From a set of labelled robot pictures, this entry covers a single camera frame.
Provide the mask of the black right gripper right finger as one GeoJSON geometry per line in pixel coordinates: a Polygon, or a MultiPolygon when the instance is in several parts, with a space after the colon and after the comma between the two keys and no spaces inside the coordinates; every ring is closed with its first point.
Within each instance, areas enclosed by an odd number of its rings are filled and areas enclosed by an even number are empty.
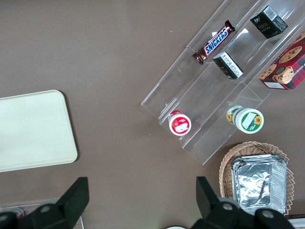
{"type": "Polygon", "coordinates": [[[202,218],[193,229],[292,229],[288,219],[273,209],[261,208],[254,215],[235,204],[221,201],[206,177],[196,178],[196,202],[202,218]]]}

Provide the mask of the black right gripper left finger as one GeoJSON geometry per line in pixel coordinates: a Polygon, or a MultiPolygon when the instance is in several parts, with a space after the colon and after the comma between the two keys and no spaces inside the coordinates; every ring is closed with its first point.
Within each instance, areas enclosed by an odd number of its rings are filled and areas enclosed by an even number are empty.
{"type": "Polygon", "coordinates": [[[2,212],[0,227],[2,229],[72,229],[88,203],[88,178],[79,177],[54,204],[41,205],[20,219],[13,212],[2,212]]]}

